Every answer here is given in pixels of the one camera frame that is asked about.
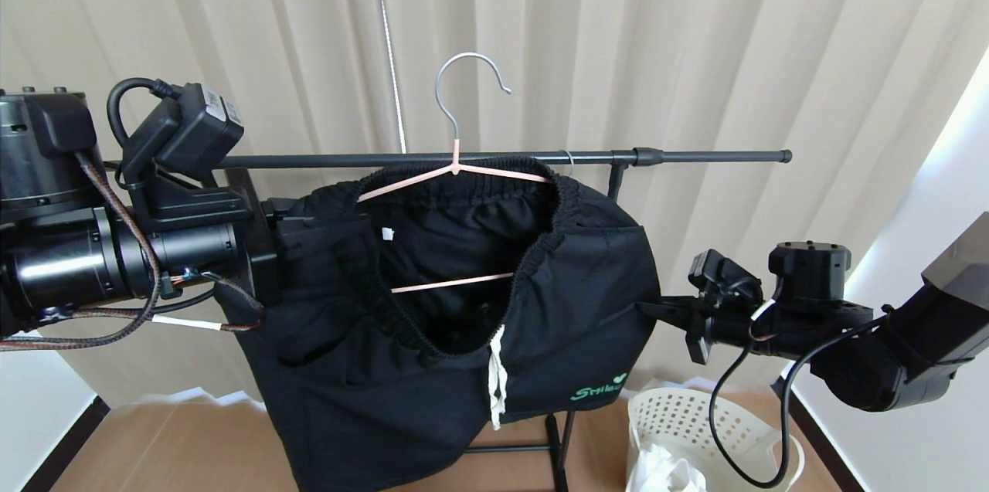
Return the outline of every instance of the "white drawstring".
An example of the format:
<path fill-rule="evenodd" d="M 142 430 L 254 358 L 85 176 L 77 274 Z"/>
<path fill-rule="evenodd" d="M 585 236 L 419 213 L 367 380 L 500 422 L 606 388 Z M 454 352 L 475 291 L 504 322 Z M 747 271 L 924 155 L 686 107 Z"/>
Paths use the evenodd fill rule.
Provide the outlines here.
<path fill-rule="evenodd" d="M 508 393 L 508 370 L 501 364 L 501 336 L 505 334 L 502 324 L 491 338 L 491 359 L 488 361 L 488 397 L 491 397 L 491 426 L 501 428 L 501 414 L 505 413 L 505 400 Z"/>

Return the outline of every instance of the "rack stand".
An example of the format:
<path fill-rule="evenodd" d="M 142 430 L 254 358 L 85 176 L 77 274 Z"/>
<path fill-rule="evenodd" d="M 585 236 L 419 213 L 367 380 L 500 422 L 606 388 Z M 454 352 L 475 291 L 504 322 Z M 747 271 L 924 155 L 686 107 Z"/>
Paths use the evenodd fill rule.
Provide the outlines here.
<path fill-rule="evenodd" d="M 618 199 L 622 178 L 628 168 L 672 162 L 773 161 L 788 162 L 790 151 L 660 151 L 656 148 L 632 148 L 620 151 L 529 151 L 528 153 L 463 153 L 461 161 L 524 155 L 551 165 L 611 165 L 608 176 L 608 197 Z M 382 168 L 411 161 L 449 161 L 449 154 L 305 154 L 305 155 L 240 155 L 227 157 L 220 168 Z M 566 411 L 562 435 L 555 414 L 546 416 L 547 443 L 523 446 L 469 447 L 467 453 L 502 453 L 502 451 L 549 451 L 556 492 L 569 492 L 566 484 L 566 450 L 573 434 L 576 411 Z"/>

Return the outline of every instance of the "floor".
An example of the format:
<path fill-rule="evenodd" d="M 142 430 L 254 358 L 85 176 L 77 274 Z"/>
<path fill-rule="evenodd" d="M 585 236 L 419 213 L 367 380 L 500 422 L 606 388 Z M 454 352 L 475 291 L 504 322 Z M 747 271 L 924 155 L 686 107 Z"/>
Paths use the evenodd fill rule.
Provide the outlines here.
<path fill-rule="evenodd" d="M 769 389 L 727 396 L 766 421 L 780 403 Z M 566 461 L 573 492 L 625 490 L 625 403 L 580 413 Z M 794 428 L 794 435 L 806 439 Z M 478 445 L 539 443 L 543 419 L 486 429 Z M 832 492 L 838 485 L 809 452 L 795 492 Z M 267 414 L 250 402 L 219 406 L 212 400 L 179 404 L 148 403 L 114 409 L 93 433 L 55 492 L 84 491 L 291 491 L 296 489 Z M 392 492 L 551 491 L 553 478 L 545 451 L 474 453 L 433 477 Z"/>

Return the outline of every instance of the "curtain fold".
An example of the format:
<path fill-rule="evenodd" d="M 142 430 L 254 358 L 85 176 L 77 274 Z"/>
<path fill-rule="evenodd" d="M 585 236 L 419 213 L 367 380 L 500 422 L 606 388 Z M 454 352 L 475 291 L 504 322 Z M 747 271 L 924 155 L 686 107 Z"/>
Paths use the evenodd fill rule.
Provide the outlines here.
<path fill-rule="evenodd" d="M 0 80 L 87 94 L 103 157 L 120 157 L 104 101 L 128 76 L 209 85 L 240 109 L 232 154 L 399 151 L 381 0 L 0 0 Z M 137 128 L 155 105 L 124 98 Z M 258 194 L 301 196 L 366 171 L 254 171 Z M 185 297 L 204 287 L 186 291 Z M 131 302 L 128 306 L 139 306 Z M 177 313 L 223 320 L 215 302 Z M 119 320 L 70 321 L 47 336 L 108 334 Z M 119 343 L 64 358 L 110 404 L 202 386 L 257 397 L 236 340 L 215 331 L 146 324 Z"/>
<path fill-rule="evenodd" d="M 437 67 L 464 150 L 791 148 L 788 165 L 660 165 L 625 176 L 664 290 L 692 291 L 714 248 L 767 287 L 777 242 L 844 243 L 855 260 L 903 196 L 989 42 L 989 0 L 385 0 L 410 151 L 449 148 Z M 606 168 L 578 168 L 604 189 Z M 717 348 L 703 375 L 736 353 Z M 641 375 L 685 378 L 682 332 L 658 327 Z M 739 382 L 771 382 L 750 361 Z"/>

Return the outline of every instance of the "white plastic basket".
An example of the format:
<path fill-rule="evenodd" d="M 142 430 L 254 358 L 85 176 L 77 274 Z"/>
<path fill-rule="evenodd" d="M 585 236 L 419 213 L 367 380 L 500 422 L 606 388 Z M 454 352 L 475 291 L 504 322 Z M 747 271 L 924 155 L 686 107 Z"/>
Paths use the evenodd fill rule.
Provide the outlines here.
<path fill-rule="evenodd" d="M 711 394 L 682 388 L 654 388 L 628 402 L 628 470 L 639 457 L 640 443 L 658 443 L 704 474 L 709 492 L 759 490 L 739 477 L 711 438 L 707 405 Z M 750 477 L 767 481 L 777 474 L 773 446 L 780 430 L 767 425 L 742 407 L 718 398 L 715 422 L 722 446 Z M 796 456 L 790 458 L 787 478 L 774 490 L 789 490 L 804 468 L 803 447 L 790 436 Z"/>

